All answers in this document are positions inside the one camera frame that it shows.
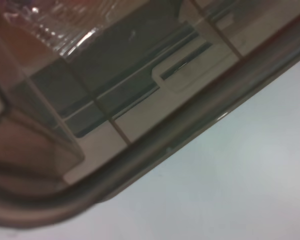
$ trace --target dark slot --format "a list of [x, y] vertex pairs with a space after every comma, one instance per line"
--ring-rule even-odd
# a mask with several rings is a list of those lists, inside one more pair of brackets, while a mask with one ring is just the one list
[[181, 61], [179, 61], [177, 64], [175, 64], [174, 66], [170, 67], [167, 71], [165, 71], [161, 75], [161, 78], [163, 80], [168, 79], [173, 74], [175, 74], [175, 72], [179, 71], [186, 64], [188, 64], [189, 62], [191, 62], [192, 60], [194, 60], [196, 57], [198, 57], [200, 54], [202, 54], [203, 52], [205, 52], [211, 46], [212, 46], [212, 44], [209, 43], [209, 42], [201, 45], [198, 49], [196, 49], [195, 51], [193, 51], [192, 53], [190, 53], [188, 56], [186, 56], [184, 59], [182, 59]]

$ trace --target plastic compartment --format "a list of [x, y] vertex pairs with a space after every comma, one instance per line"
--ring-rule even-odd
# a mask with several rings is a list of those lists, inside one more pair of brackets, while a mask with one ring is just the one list
[[[63, 168], [62, 181], [46, 182], [55, 194], [29, 201], [0, 191], [0, 225], [53, 224], [115, 196], [296, 63], [300, 4], [275, 31], [250, 44], [241, 33], [273, 6], [284, 13], [287, 5], [277, 3], [289, 1], [253, 8], [256, 14], [243, 2], [249, 1], [149, 0], [122, 7], [120, 17], [71, 60], [0, 18], [0, 51], [10, 56], [0, 67], [5, 96], [35, 120], [36, 136], [48, 134], [56, 145], [84, 154], [80, 164]], [[235, 43], [238, 36], [244, 40]]]

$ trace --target clear plastic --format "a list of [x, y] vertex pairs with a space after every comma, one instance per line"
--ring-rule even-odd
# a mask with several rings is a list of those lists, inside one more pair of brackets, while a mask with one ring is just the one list
[[92, 43], [144, 0], [0, 0], [2, 15], [64, 58]]

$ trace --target white table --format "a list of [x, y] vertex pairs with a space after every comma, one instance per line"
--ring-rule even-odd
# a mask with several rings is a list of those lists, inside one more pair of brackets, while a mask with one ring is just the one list
[[300, 62], [114, 199], [7, 239], [300, 240]]

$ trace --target transparent plastic container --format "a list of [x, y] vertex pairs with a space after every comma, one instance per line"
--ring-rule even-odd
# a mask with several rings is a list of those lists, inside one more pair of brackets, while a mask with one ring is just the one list
[[299, 60], [300, 0], [0, 0], [0, 226], [112, 198]]

